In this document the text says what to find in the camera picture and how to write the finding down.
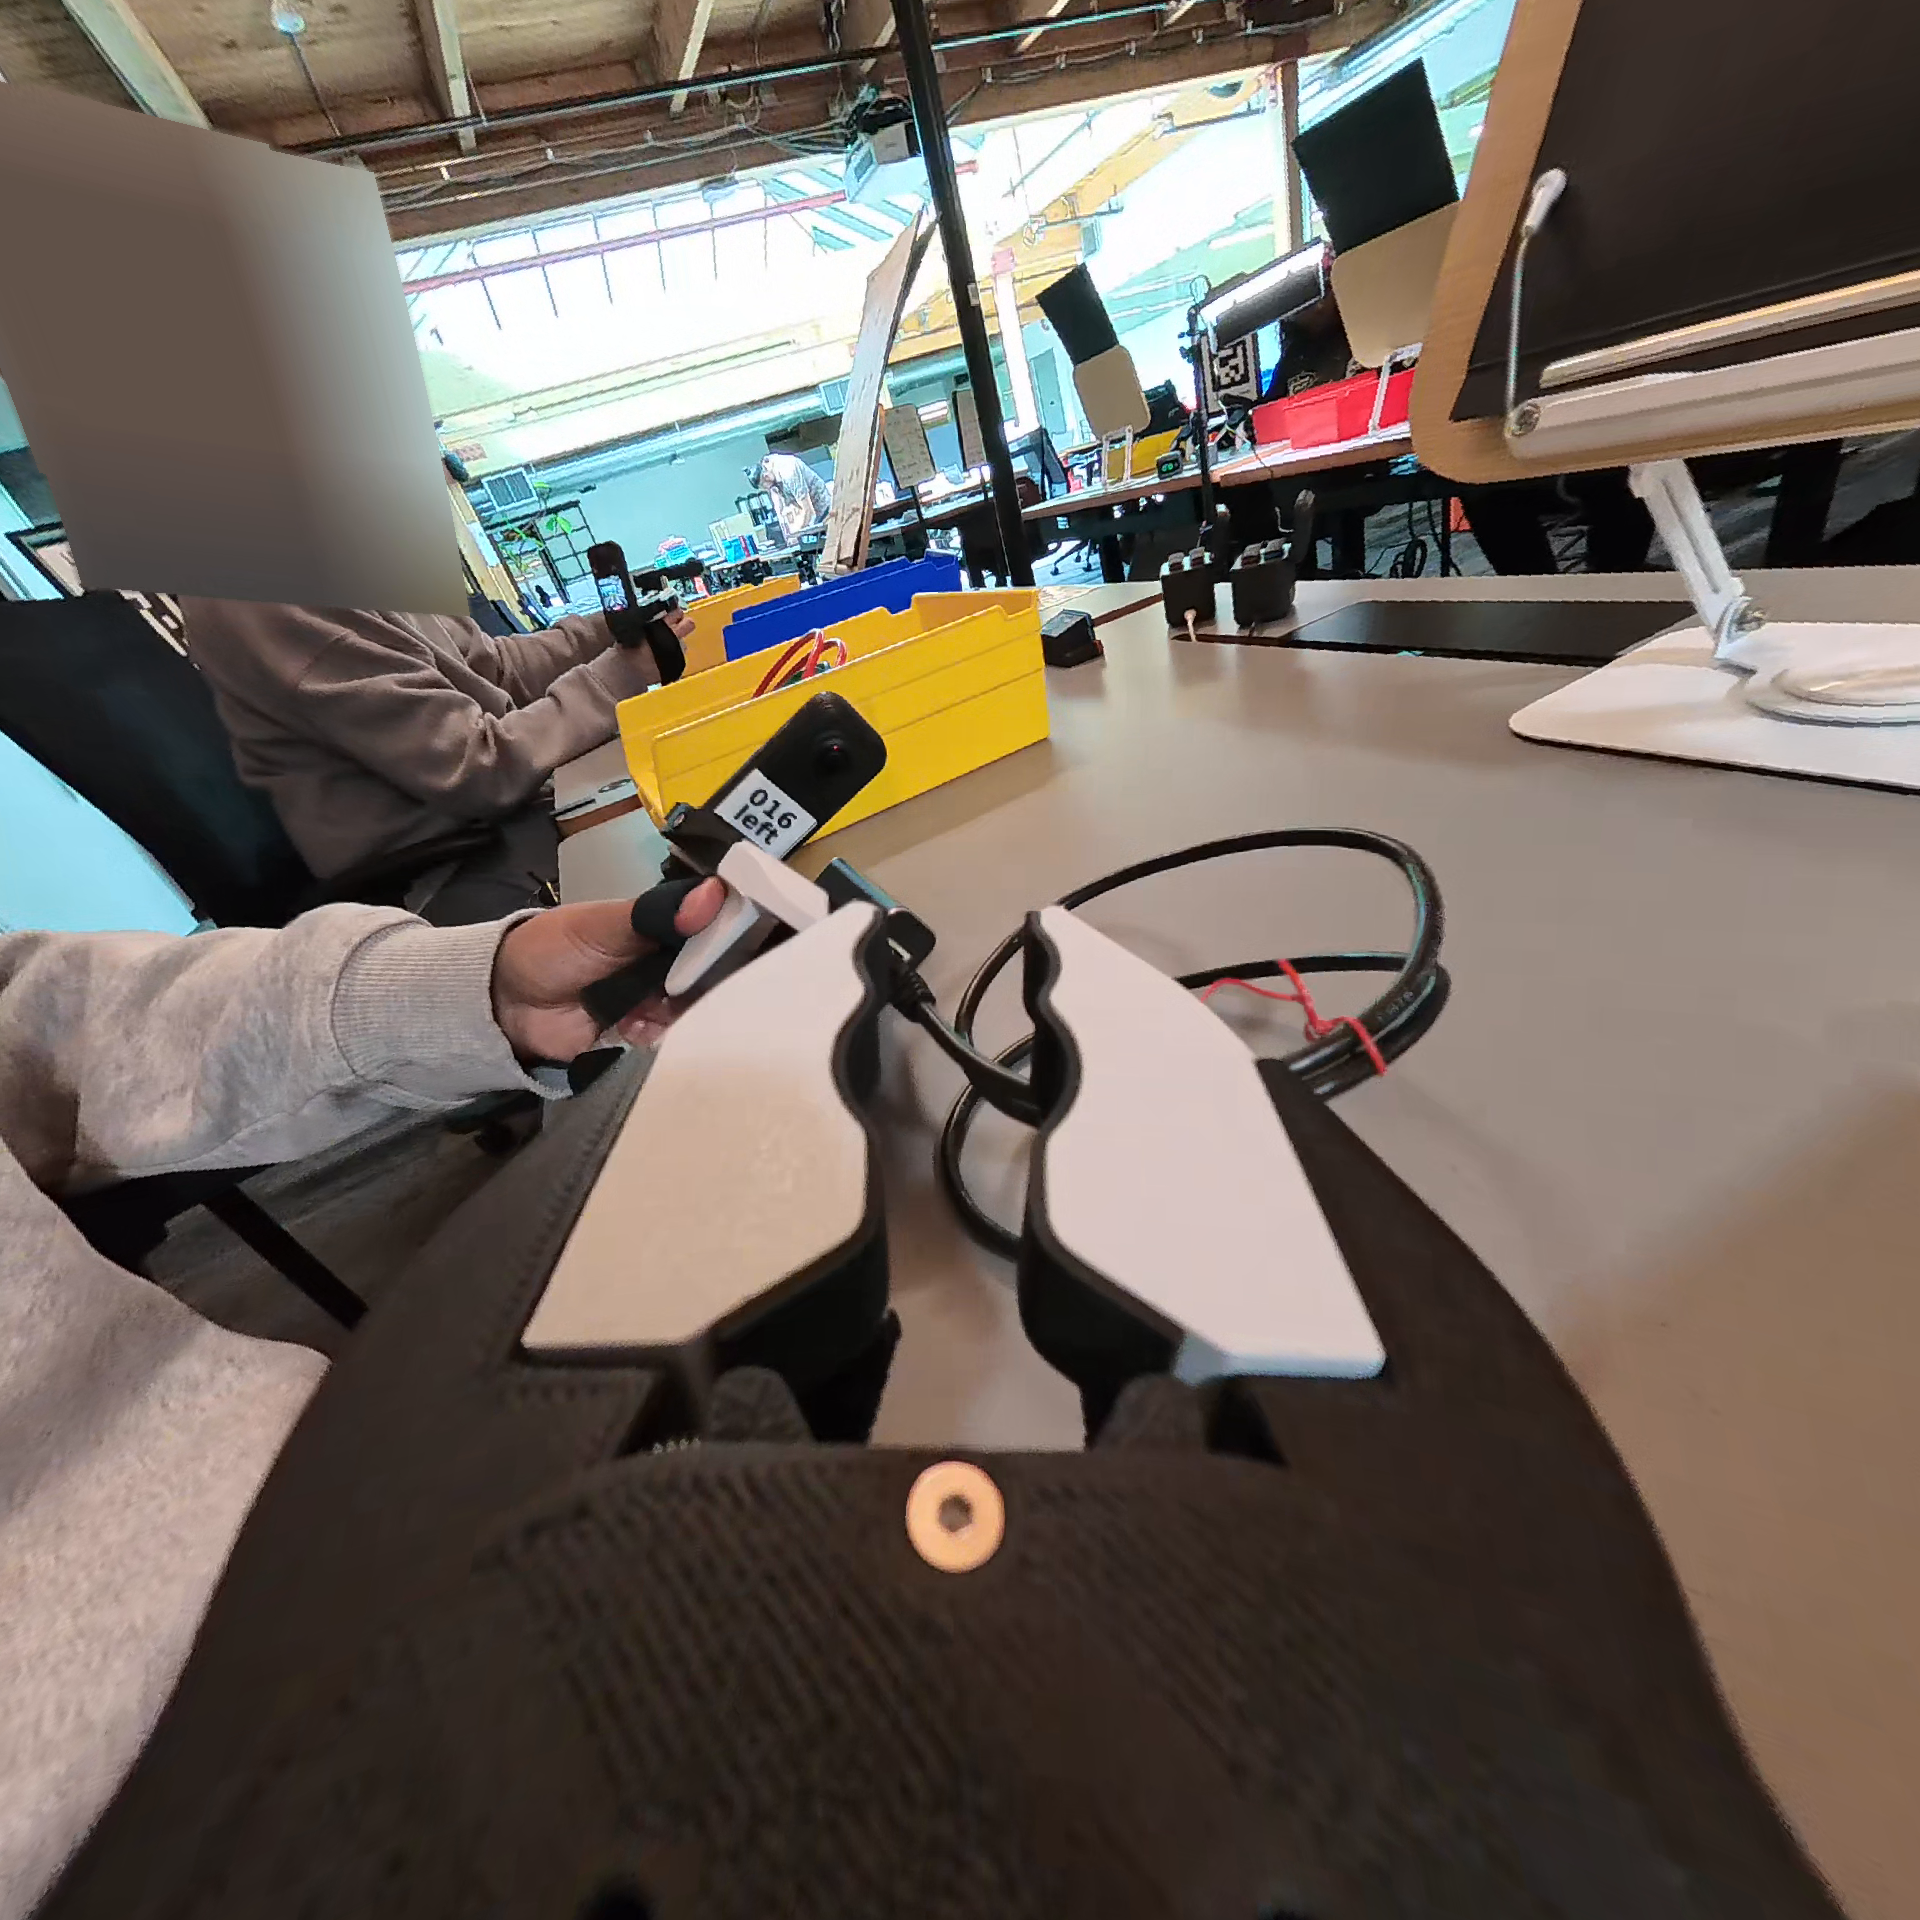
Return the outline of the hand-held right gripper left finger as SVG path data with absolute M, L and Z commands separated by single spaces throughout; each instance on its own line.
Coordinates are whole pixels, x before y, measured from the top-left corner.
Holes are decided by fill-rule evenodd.
M 867 1104 L 883 914 L 846 904 L 665 1034 L 520 1337 L 538 1362 L 737 1367 L 799 1402 L 883 1345 L 889 1258 Z

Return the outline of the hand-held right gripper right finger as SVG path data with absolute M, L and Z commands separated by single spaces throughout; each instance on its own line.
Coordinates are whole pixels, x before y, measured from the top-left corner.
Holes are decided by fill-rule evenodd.
M 1378 1378 L 1383 1337 L 1257 1056 L 1062 905 L 1025 923 L 1025 1003 L 1018 1307 L 1088 1422 L 1145 1377 Z

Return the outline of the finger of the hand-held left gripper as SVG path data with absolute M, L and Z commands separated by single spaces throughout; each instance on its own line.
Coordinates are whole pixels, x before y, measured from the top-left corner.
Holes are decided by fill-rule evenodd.
M 804 934 L 830 918 L 830 899 L 764 848 L 730 848 L 715 876 L 768 922 Z

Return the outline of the yellow plastic bin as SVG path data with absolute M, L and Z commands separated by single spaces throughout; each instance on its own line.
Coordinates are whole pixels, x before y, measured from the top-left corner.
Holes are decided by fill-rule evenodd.
M 726 634 L 730 622 L 758 606 L 778 601 L 800 588 L 799 574 L 776 574 L 761 584 L 738 586 L 726 593 L 696 599 L 684 612 L 691 634 L 684 639 L 687 680 L 720 668 L 728 657 Z
M 904 612 L 827 624 L 842 657 L 819 680 L 776 688 L 799 643 L 712 665 L 625 702 L 618 736 L 656 826 L 705 803 L 803 699 L 840 690 L 881 731 L 888 763 L 822 838 L 915 800 L 1049 736 L 1042 599 L 1034 588 L 923 593 Z

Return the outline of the person's left forearm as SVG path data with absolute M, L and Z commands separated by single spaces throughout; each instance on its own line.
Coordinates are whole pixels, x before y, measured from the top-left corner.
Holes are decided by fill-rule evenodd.
M 392 1114 L 544 1092 L 497 964 L 558 911 L 435 928 L 330 905 L 289 928 L 9 934 L 4 1216 L 39 1196 L 256 1168 Z

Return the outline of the black desk mat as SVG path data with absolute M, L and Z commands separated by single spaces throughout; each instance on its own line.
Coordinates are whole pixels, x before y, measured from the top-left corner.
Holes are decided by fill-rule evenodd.
M 1361 657 L 1432 657 L 1598 668 L 1686 624 L 1679 601 L 1361 601 L 1257 632 L 1200 630 L 1198 640 Z

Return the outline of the person's left hand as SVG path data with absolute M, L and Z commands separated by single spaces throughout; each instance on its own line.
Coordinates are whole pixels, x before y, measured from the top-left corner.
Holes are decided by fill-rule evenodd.
M 680 1019 L 680 1001 L 656 993 L 610 1022 L 585 1003 L 585 994 L 648 962 L 656 954 L 654 934 L 667 930 L 673 944 L 684 944 L 722 904 L 720 881 L 684 881 L 634 902 L 564 904 L 511 923 L 497 950 L 491 1007 L 520 1066 L 569 1066 L 615 1040 L 656 1044 Z

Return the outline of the blue plastic bin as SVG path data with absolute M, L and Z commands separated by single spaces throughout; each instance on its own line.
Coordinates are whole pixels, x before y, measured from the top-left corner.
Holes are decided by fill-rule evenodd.
M 728 662 L 740 662 L 787 644 L 804 634 L 835 632 L 864 612 L 906 612 L 918 594 L 959 593 L 963 564 L 956 556 L 928 551 L 919 560 L 888 560 L 842 579 L 803 586 L 737 611 L 726 632 Z

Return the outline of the red twist tie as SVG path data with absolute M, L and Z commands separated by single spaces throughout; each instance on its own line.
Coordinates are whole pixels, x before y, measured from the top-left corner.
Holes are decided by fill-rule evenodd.
M 1262 996 L 1264 1001 L 1289 1003 L 1298 1008 L 1304 1018 L 1304 1034 L 1307 1042 L 1340 1042 L 1350 1050 L 1350 1055 L 1363 1056 L 1374 1078 L 1383 1078 L 1385 1055 L 1380 1052 L 1371 1030 L 1353 1016 L 1331 1018 L 1321 1016 L 1316 1008 L 1313 991 L 1305 986 L 1305 975 L 1316 969 L 1319 968 L 1310 968 L 1307 962 L 1297 964 L 1288 959 L 1279 959 L 1273 962 L 1254 964 L 1246 977 L 1214 977 L 1196 993 L 1200 1001 L 1212 1001 L 1222 993 L 1248 993 Z

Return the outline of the leaning wooden board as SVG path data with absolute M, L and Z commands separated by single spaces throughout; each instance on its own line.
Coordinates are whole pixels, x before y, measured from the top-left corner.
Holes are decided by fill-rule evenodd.
M 922 272 L 931 240 L 932 220 L 928 210 L 922 210 L 867 280 L 849 395 L 832 455 L 830 507 L 824 519 L 819 571 L 826 582 L 860 571 L 870 563 L 883 385 L 907 295 Z

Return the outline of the black pole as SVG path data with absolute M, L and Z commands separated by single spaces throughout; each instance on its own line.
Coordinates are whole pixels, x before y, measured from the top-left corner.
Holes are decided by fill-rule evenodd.
M 1004 563 L 1001 571 L 1010 588 L 1028 588 L 1036 584 L 1034 560 L 1018 496 L 1018 474 L 1007 442 L 1000 385 L 992 371 L 992 346 L 976 282 L 970 225 L 959 192 L 951 129 L 928 8 L 923 2 L 895 2 L 891 12 L 911 107 L 928 169 L 931 203 L 944 244 L 948 292 L 974 393 L 979 439 L 990 470 L 990 498 Z

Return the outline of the red plastic bin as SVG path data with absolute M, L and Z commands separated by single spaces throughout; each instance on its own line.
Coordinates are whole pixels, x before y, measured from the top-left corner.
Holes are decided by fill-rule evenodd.
M 1390 376 L 1366 371 L 1256 407 L 1254 430 L 1262 448 L 1328 448 L 1392 433 L 1408 422 L 1415 368 Z

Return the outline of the white stand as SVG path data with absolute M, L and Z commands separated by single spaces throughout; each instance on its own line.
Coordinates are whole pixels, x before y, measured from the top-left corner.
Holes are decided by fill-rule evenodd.
M 1514 736 L 1914 796 L 1915 615 L 1770 615 L 1723 556 L 1686 462 L 1635 465 L 1628 483 L 1668 544 L 1694 619 L 1520 710 Z

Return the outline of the black office chair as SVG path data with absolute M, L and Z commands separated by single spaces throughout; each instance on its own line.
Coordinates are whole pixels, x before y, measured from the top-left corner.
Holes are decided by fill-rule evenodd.
M 3 729 L 126 833 L 215 926 L 323 902 L 246 786 L 199 671 L 121 594 L 3 606 Z

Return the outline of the person's grey sweatshirt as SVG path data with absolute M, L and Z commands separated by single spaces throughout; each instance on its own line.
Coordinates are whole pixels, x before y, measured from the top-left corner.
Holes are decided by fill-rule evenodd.
M 4 1155 L 3 1913 L 27 1916 L 177 1691 L 328 1362 L 107 1262 Z

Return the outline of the black wood-edged panel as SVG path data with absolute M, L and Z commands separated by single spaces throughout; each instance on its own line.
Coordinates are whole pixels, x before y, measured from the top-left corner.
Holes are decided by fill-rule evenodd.
M 1915 6 L 1519 6 L 1411 430 L 1492 486 L 1914 430 Z

